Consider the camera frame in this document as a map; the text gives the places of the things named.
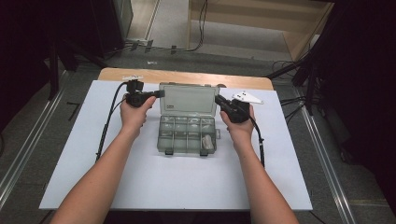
plastic organizer box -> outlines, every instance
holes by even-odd
[[[215,95],[219,87],[161,83],[161,120],[157,148],[166,155],[216,151]]]

handheld controller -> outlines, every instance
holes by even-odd
[[[215,96],[215,103],[220,106],[221,111],[224,111],[228,115],[232,123],[242,123],[249,119],[250,103],[241,102],[236,99],[230,101],[221,95]]]
[[[165,96],[164,91],[142,91],[143,86],[144,83],[136,79],[128,81],[126,86],[128,93],[125,94],[126,103],[133,107],[140,107],[151,96],[155,96],[157,98]]]

white sheet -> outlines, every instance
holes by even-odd
[[[102,130],[116,88],[115,81],[94,81],[70,133],[61,158],[39,206],[57,209],[67,192],[93,166]],[[145,84],[144,91],[158,90]],[[124,94],[121,89],[118,101]],[[231,99],[241,89],[221,89]],[[255,117],[264,140],[265,165],[293,210],[312,210],[290,134],[275,91],[247,90],[264,100],[254,105]],[[207,158],[198,155],[165,156],[156,147],[160,100],[148,112],[147,122],[134,142],[120,187],[111,208],[131,210],[247,210],[245,183],[230,135],[216,113],[221,131],[218,150]],[[120,129],[117,109],[108,127],[104,148]],[[259,153],[258,135],[253,146]]]

box lid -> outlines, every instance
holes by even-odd
[[[219,87],[181,83],[160,83],[161,114],[167,116],[214,117],[217,105],[215,95]]]

small white item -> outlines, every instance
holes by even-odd
[[[212,143],[212,138],[210,137],[209,134],[205,135],[202,138],[202,144],[204,145],[205,149],[208,149],[208,150],[209,149],[215,149],[215,147],[213,146],[213,143]]]
[[[137,80],[137,79],[142,79],[143,77],[141,76],[137,76],[137,75],[133,75],[133,76],[128,76],[128,77],[122,77],[122,80]]]
[[[241,91],[237,94],[234,94],[233,98],[238,101],[245,102],[245,103],[260,104],[260,105],[264,104],[264,101],[253,96],[252,94],[248,93],[247,91]]]

